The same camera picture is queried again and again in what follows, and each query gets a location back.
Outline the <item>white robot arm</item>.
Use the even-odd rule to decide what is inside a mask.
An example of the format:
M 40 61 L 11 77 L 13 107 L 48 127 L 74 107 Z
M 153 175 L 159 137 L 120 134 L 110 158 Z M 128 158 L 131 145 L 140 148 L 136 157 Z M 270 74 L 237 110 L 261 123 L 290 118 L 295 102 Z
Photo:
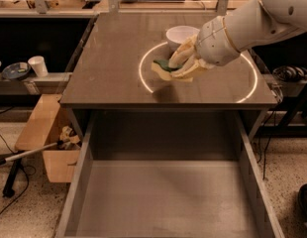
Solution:
M 224 66 L 241 52 L 307 32 L 307 0 L 251 0 L 225 16 L 205 23 L 171 56 L 175 79 L 192 78 Z

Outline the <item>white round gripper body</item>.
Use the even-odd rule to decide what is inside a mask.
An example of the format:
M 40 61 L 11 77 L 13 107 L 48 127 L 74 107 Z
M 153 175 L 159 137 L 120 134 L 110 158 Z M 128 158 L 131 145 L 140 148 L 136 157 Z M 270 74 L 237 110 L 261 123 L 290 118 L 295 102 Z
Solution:
M 218 66 L 224 66 L 240 56 L 228 37 L 223 16 L 217 16 L 202 26 L 195 49 L 207 63 Z

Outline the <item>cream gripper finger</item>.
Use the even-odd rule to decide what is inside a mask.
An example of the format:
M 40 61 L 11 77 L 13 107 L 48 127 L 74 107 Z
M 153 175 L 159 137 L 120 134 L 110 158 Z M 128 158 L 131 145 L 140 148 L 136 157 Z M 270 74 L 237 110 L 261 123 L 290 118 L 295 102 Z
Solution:
M 172 54 L 171 58 L 169 59 L 168 66 L 170 68 L 177 68 L 180 66 L 183 68 L 194 67 L 198 58 L 195 48 L 196 40 L 196 35 L 187 38 Z
M 171 77 L 176 79 L 189 79 L 198 76 L 213 67 L 214 65 L 212 63 L 209 63 L 204 59 L 198 59 L 196 56 L 191 56 L 181 69 L 171 73 Z

